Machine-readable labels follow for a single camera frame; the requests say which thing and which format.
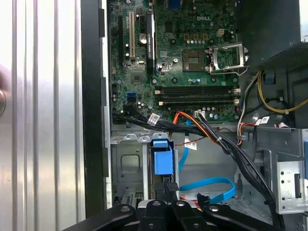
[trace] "sheet metal panel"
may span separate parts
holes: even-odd
[[[85,219],[79,0],[0,1],[0,230]]]

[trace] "pci expansion slot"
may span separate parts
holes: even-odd
[[[129,23],[129,57],[131,60],[135,60],[135,12],[130,11],[128,15]]]

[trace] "blue sata port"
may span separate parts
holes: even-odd
[[[181,0],[169,0],[168,7],[170,9],[179,9],[179,8],[181,8]]]
[[[136,102],[137,101],[137,93],[131,92],[126,94],[127,102]]]

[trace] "green circuit board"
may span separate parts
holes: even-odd
[[[232,103],[181,103],[159,105],[155,90],[177,88],[177,95],[186,87],[196,97],[208,87],[237,86],[236,74],[211,75],[207,72],[210,60],[207,47],[236,42],[234,5],[232,0],[180,1],[179,7],[170,8],[168,0],[157,0],[149,7],[148,0],[112,0],[110,2],[111,32],[111,92],[114,113],[122,113],[127,102],[145,116],[156,113],[169,121],[175,111],[204,110],[209,122],[237,121]],[[147,12],[154,14],[155,67],[148,71]],[[131,23],[134,24],[135,55],[130,54]],[[237,63],[236,50],[223,51],[218,61],[221,66]],[[136,99],[130,101],[128,94]],[[212,93],[219,98],[221,93]]]

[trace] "motherboard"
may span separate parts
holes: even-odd
[[[109,7],[114,114],[131,103],[168,121],[176,111],[238,120],[238,75],[211,72],[213,60],[216,69],[238,63],[236,49],[211,56],[216,46],[236,43],[234,1],[111,0]]]

